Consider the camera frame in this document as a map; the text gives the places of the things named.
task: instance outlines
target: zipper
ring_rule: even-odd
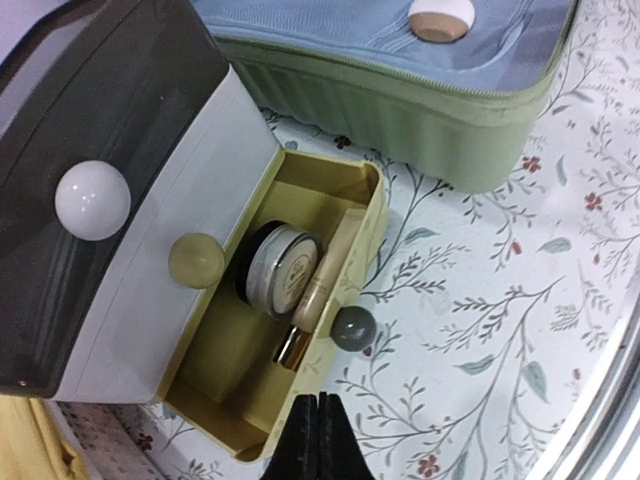
[[[553,71],[562,56],[564,49],[562,48],[569,38],[569,34],[572,30],[576,14],[576,7],[580,0],[571,0],[571,5],[567,10],[568,15],[565,20],[565,25],[560,34],[560,40],[556,45],[554,53],[551,55],[547,67],[543,70],[543,74],[540,77],[540,80],[544,79],[551,71]],[[443,93],[447,94],[456,94],[462,96],[475,97],[479,100],[494,100],[500,101],[501,103],[508,103],[514,98],[520,97],[523,93],[535,92],[537,90],[536,85],[532,85],[530,87],[524,88],[522,90],[518,90],[515,92],[489,92],[486,90],[477,90],[472,88],[464,88],[464,87],[456,87],[452,85],[448,85],[443,82],[437,82],[435,80],[430,80],[422,75],[417,75],[415,73],[407,72],[405,70],[397,70],[392,67],[387,67],[385,65],[370,62],[368,60],[361,60],[358,58],[348,57],[346,55],[339,55],[333,53],[325,53],[318,50],[314,50],[311,48],[305,47],[293,47],[291,45],[287,45],[281,42],[275,41],[256,41],[247,37],[240,37],[236,35],[214,35],[216,39],[222,42],[234,42],[239,44],[248,45],[254,48],[260,48],[263,50],[280,50],[285,53],[289,53],[292,55],[299,55],[307,58],[319,58],[321,60],[326,60],[333,63],[341,63],[347,66],[354,66],[357,68],[362,68],[369,70],[373,73],[380,75],[393,76],[396,78],[400,78],[401,80],[405,80],[407,82],[414,83],[416,85],[429,88],[432,90],[440,90]]]

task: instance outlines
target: gray knob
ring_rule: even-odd
[[[359,306],[345,307],[338,312],[331,329],[331,338],[347,352],[360,352],[376,338],[378,326],[371,312]]]

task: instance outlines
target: gold cap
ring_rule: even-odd
[[[307,351],[310,340],[310,334],[302,331],[298,327],[289,327],[282,344],[273,356],[273,361],[288,370],[297,370]]]

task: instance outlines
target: round knob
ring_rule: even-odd
[[[347,352],[360,352],[376,338],[378,327],[366,308],[351,306],[342,308],[331,327],[331,338]]]
[[[422,40],[449,43],[464,37],[476,12],[471,0],[414,0],[409,8],[409,26]]]
[[[82,240],[115,234],[127,221],[131,193],[122,174],[99,160],[71,167],[58,183],[56,215],[62,226]]]
[[[187,233],[171,247],[169,270],[173,279],[189,288],[216,285],[224,273],[224,250],[204,233]]]

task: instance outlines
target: drawer knob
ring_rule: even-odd
[[[204,289],[222,278],[224,250],[218,241],[204,233],[187,233],[171,247],[169,270],[173,279],[185,287]]]
[[[131,192],[122,174],[106,162],[88,160],[65,173],[55,193],[62,226],[91,242],[114,235],[127,221]]]
[[[340,309],[331,327],[331,338],[347,352],[360,352],[376,337],[378,327],[371,312],[353,305]]]

